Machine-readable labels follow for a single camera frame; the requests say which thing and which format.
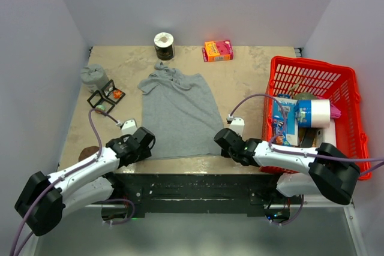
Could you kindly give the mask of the grey sleeveless shirt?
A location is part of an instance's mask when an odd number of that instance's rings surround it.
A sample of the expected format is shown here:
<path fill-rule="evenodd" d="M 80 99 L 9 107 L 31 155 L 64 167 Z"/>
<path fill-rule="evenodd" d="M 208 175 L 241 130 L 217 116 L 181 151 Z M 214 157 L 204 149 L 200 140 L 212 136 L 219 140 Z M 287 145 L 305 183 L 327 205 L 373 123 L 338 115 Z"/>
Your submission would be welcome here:
<path fill-rule="evenodd" d="M 155 135 L 153 159 L 220 154 L 214 136 L 223 120 L 201 74 L 185 75 L 159 62 L 138 88 L 142 125 Z"/>

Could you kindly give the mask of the orange maple leaf brooch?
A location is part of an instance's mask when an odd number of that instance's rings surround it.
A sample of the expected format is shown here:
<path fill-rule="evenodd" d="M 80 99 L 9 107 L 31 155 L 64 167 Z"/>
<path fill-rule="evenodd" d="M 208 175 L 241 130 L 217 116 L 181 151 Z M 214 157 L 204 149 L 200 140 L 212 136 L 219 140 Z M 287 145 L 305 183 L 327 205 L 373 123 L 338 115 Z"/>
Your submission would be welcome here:
<path fill-rule="evenodd" d="M 114 99 L 120 99 L 122 97 L 123 92 L 119 89 L 113 90 L 113 97 Z"/>

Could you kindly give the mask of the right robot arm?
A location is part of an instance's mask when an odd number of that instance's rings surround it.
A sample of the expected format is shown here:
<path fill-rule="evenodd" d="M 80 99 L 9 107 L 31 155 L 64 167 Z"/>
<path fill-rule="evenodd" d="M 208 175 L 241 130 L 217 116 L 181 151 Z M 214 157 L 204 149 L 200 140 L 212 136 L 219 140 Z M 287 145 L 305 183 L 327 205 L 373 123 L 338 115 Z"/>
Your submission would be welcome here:
<path fill-rule="evenodd" d="M 279 167 L 308 175 L 319 192 L 328 200 L 342 205 L 350 203 L 360 168 L 334 145 L 300 148 L 279 146 L 250 138 L 244 141 L 229 128 L 223 128 L 214 141 L 224 152 L 243 166 Z"/>

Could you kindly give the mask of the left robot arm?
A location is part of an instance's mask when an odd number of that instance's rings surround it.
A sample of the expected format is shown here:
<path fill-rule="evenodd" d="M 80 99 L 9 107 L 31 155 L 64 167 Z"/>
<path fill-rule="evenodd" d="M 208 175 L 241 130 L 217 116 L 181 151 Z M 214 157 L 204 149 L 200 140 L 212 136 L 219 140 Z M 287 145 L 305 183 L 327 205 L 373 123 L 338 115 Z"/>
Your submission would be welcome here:
<path fill-rule="evenodd" d="M 155 135 L 140 127 L 133 134 L 111 139 L 82 162 L 48 176 L 34 173 L 27 181 L 15 210 L 36 236 L 53 230 L 64 217 L 93 202 L 119 203 L 124 188 L 105 175 L 151 156 Z"/>

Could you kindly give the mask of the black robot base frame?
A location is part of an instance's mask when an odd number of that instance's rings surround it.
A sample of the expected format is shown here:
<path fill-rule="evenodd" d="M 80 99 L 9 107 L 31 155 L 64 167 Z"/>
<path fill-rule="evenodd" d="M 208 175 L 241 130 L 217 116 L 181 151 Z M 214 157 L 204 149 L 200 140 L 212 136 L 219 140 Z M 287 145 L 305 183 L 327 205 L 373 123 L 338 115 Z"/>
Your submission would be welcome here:
<path fill-rule="evenodd" d="M 148 213 L 290 215 L 302 198 L 285 197 L 270 174 L 112 174 L 112 203 L 101 206 L 104 220 Z"/>

